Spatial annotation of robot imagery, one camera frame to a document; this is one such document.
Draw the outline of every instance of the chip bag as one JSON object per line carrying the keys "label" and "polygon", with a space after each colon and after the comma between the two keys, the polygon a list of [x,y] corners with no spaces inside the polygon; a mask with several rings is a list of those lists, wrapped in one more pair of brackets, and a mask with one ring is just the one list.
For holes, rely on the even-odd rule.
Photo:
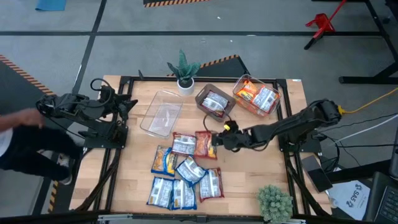
{"label": "chip bag", "polygon": [[211,145],[211,132],[195,131],[197,145],[193,156],[199,158],[217,159],[217,148]]}
{"label": "chip bag", "polygon": [[244,81],[244,86],[240,91],[238,91],[237,95],[243,98],[244,100],[250,102],[254,96],[256,95],[258,89],[252,82],[246,80]]}
{"label": "chip bag", "polygon": [[205,169],[198,166],[191,156],[188,156],[180,165],[178,165],[177,172],[190,187],[199,182],[207,173]]}
{"label": "chip bag", "polygon": [[221,169],[208,169],[207,174],[200,180],[200,202],[208,198],[224,197]]}
{"label": "chip bag", "polygon": [[174,177],[177,155],[172,153],[171,147],[157,146],[151,173],[164,174]]}
{"label": "chip bag", "polygon": [[173,181],[174,180],[155,177],[152,183],[152,190],[150,191],[147,205],[154,205],[160,208],[170,208]]}
{"label": "chip bag", "polygon": [[222,117],[228,105],[228,100],[217,93],[209,91],[201,105],[213,112],[216,116]]}
{"label": "chip bag", "polygon": [[263,86],[261,87],[259,93],[252,99],[251,103],[266,113],[270,113],[279,97],[280,96],[278,93],[275,93],[274,91]]}
{"label": "chip bag", "polygon": [[197,143],[197,139],[194,136],[174,132],[173,137],[172,152],[186,156],[193,156]]}
{"label": "chip bag", "polygon": [[195,188],[190,187],[188,183],[183,180],[174,180],[172,198],[171,210],[197,209]]}

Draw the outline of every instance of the green plant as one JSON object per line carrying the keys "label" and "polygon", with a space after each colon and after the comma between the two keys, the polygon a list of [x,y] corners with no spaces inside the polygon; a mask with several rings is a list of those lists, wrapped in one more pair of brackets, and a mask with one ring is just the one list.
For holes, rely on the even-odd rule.
{"label": "green plant", "polygon": [[198,72],[200,68],[200,63],[195,62],[192,64],[187,63],[187,58],[185,53],[180,50],[180,60],[179,65],[174,67],[171,63],[167,62],[167,65],[171,69],[171,71],[175,74],[177,79],[179,79],[182,83],[187,84],[187,82]]}
{"label": "green plant", "polygon": [[259,189],[257,200],[265,221],[286,222],[292,216],[293,198],[276,186],[268,185]]}

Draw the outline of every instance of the black cable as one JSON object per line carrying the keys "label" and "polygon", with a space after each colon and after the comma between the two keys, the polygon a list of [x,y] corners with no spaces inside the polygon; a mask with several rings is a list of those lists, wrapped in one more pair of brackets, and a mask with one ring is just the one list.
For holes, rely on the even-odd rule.
{"label": "black cable", "polygon": [[345,151],[348,155],[350,155],[350,156],[355,160],[355,162],[356,162],[359,166],[361,166],[361,164],[358,162],[358,160],[356,160],[356,158],[355,158],[351,153],[349,153],[349,152],[345,149],[347,146],[343,146],[342,143],[340,143],[340,144],[341,144],[341,146],[343,147],[344,151]]}
{"label": "black cable", "polygon": [[[206,123],[205,123],[207,116],[209,116],[209,114],[206,114],[206,116],[203,118],[203,126],[205,127],[206,131],[209,131],[209,129],[207,129]],[[229,121],[232,121],[231,117],[228,114],[227,114],[227,117],[229,118]]]}
{"label": "black cable", "polygon": [[55,122],[53,119],[51,119],[51,118],[48,118],[48,119],[51,120],[52,122],[54,122],[56,125],[60,126],[62,129],[64,129],[64,130],[66,130],[67,132],[69,132],[70,134],[74,134],[74,135],[78,136],[79,138],[86,139],[86,138],[84,138],[83,136],[81,136],[81,135],[79,135],[79,134],[76,134],[76,133],[73,133],[73,132],[69,131],[67,128],[65,128],[65,127],[62,126],[61,124],[58,124],[58,123]]}
{"label": "black cable", "polygon": [[398,113],[393,113],[393,114],[390,114],[390,115],[380,116],[380,117],[378,117],[378,118],[368,119],[368,120],[364,120],[364,121],[360,121],[360,122],[354,122],[354,123],[352,123],[352,124],[346,124],[346,125],[342,125],[342,126],[338,126],[338,127],[334,127],[334,128],[329,128],[329,129],[326,129],[326,130],[323,130],[323,131],[319,131],[319,133],[323,133],[323,132],[325,132],[325,131],[330,131],[330,130],[332,130],[332,129],[338,129],[338,128],[343,128],[343,127],[352,126],[352,125],[354,125],[354,124],[361,124],[361,123],[365,123],[365,122],[368,122],[368,121],[375,121],[375,120],[377,120],[377,119],[387,118],[387,117],[394,116],[394,115],[397,115],[397,114],[398,114]]}
{"label": "black cable", "polygon": [[[338,150],[338,156],[337,156],[338,159],[337,159],[337,161],[335,161],[336,167],[337,167],[338,161],[340,160],[340,148],[339,148],[338,145],[337,145],[336,139],[331,138],[331,137],[327,136],[326,134],[323,134],[323,133],[321,133],[321,132],[319,132],[319,131],[317,131],[317,132],[318,132],[319,134],[321,134],[321,135],[323,135],[323,136],[329,138],[330,140],[332,140],[332,141],[335,143],[335,146],[336,146],[336,148],[337,148],[337,150]],[[349,152],[345,149],[346,147],[352,147],[352,146],[344,146],[343,143],[341,143],[341,142],[339,142],[339,143],[340,143],[341,147],[343,148],[343,150],[344,150],[349,156],[351,156],[359,166],[361,166],[361,164],[358,162],[358,160],[357,160],[351,153],[349,153]]]}
{"label": "black cable", "polygon": [[344,147],[384,147],[384,146],[398,146],[398,144],[380,144],[380,145],[359,145],[359,146],[344,146]]}
{"label": "black cable", "polygon": [[248,149],[254,150],[256,152],[261,152],[261,151],[264,151],[268,147],[269,142],[270,141],[268,141],[267,144],[262,149],[256,149],[256,148],[248,148]]}
{"label": "black cable", "polygon": [[339,163],[339,161],[340,161],[340,148],[339,148],[338,145],[337,145],[336,139],[331,138],[331,137],[327,136],[326,134],[323,134],[323,133],[321,133],[321,132],[319,132],[319,131],[317,131],[317,133],[323,135],[324,137],[330,139],[331,141],[333,141],[333,142],[335,143],[336,151],[337,151],[337,156],[334,157],[334,158],[328,159],[328,160],[326,160],[326,161],[323,161],[323,162],[321,161],[321,164],[323,164],[323,163],[326,163],[326,162],[328,162],[328,161],[334,160],[333,162],[331,162],[331,163],[330,163],[328,166],[326,166],[326,168],[325,168],[325,172],[331,172],[331,171],[333,171],[333,170],[338,166],[338,163]]}

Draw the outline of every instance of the wooden tabletop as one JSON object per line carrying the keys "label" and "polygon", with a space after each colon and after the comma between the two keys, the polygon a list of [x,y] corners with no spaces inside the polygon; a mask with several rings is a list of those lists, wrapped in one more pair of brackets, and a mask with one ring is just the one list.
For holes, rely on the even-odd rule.
{"label": "wooden tabletop", "polygon": [[[117,91],[120,76],[106,75],[104,79]],[[180,117],[175,125],[174,131],[184,134],[194,134],[195,131],[204,130],[204,112],[200,111],[195,103],[195,96],[206,85],[196,82],[195,91],[190,96],[184,96],[184,103]],[[234,83],[214,83],[224,92],[232,95]],[[307,103],[303,86],[300,80],[287,80],[290,103],[293,114],[305,108]],[[240,150],[237,153],[218,147],[217,161],[208,159],[197,159],[200,166],[204,168],[221,168],[225,198],[212,198],[200,203],[197,200],[197,210],[170,211],[146,205],[152,181],[155,176],[150,168],[154,161],[155,151],[158,145],[171,146],[172,137],[167,140],[149,136],[140,128],[140,123],[157,91],[168,90],[178,93],[175,82],[145,82],[135,81],[132,91],[132,99],[138,99],[138,103],[129,113],[127,125],[129,136],[126,147],[123,149],[114,188],[114,197],[111,210],[114,212],[134,213],[174,213],[174,214],[207,214],[207,215],[259,215],[259,206],[256,193],[265,185],[276,185],[284,192],[289,192],[287,174],[283,154],[279,151],[277,138],[272,140],[267,149],[262,152],[252,150]],[[284,102],[281,102],[284,117],[286,112]],[[236,105],[229,114],[238,122],[240,128],[246,128],[257,124],[271,124],[277,121],[277,114],[271,114],[265,118],[259,118],[244,108]],[[222,131],[223,125],[208,118],[206,125],[209,129]],[[104,149],[94,149],[85,156],[81,162],[80,171],[76,181],[70,208],[77,208],[90,194],[98,182],[104,155]],[[311,154],[301,153],[303,157]],[[305,183],[309,191],[315,197],[322,208],[331,213],[328,197],[325,193],[318,194],[311,184],[307,174],[304,172]],[[299,188],[296,186],[298,210],[303,213],[302,199]],[[108,191],[104,188],[100,208],[104,207],[104,198]]]}

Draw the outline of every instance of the plastic bin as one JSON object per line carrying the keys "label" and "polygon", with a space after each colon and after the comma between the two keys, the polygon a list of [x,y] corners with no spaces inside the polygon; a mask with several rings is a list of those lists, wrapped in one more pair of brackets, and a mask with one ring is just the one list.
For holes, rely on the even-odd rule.
{"label": "plastic bin", "polygon": [[[260,109],[260,107],[253,104],[252,101],[248,101],[238,95],[238,92],[244,87],[245,81],[250,81],[256,86],[256,88],[257,88],[256,94],[258,94],[260,92],[262,87],[265,87],[268,90],[270,90],[271,92],[275,93],[275,95],[272,95],[272,96],[275,96],[277,99],[275,99],[275,101],[272,102],[272,104],[268,110],[262,110],[262,109]],[[235,86],[233,88],[233,96],[234,96],[237,104],[239,104],[243,108],[246,108],[248,111],[250,111],[256,115],[264,117],[264,116],[267,116],[268,114],[273,113],[280,106],[280,98],[281,98],[282,94],[278,90],[274,89],[271,84],[263,83],[262,81],[258,80],[257,78],[254,78],[250,75],[243,75],[235,83]]]}
{"label": "plastic bin", "polygon": [[147,134],[168,139],[180,116],[183,98],[169,91],[158,91],[141,122]]}

